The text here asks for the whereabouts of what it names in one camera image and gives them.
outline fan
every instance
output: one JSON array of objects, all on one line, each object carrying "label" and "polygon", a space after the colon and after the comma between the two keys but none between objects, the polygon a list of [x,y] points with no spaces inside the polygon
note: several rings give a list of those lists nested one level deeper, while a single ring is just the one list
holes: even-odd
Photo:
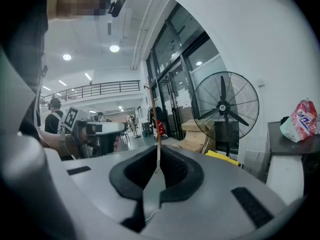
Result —
[{"label": "fan", "polygon": [[[259,115],[259,99],[252,84],[234,72],[217,72],[205,78],[192,97],[192,115],[207,136],[226,143],[247,135]],[[215,131],[204,131],[202,125],[214,122]]]}]

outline red and white plastic bag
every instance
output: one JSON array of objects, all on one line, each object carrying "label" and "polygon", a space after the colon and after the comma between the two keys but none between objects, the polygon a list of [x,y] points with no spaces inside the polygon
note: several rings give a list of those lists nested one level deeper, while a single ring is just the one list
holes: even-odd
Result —
[{"label": "red and white plastic bag", "polygon": [[309,100],[300,101],[291,116],[280,126],[280,130],[295,143],[317,134],[317,111],[314,103]]}]

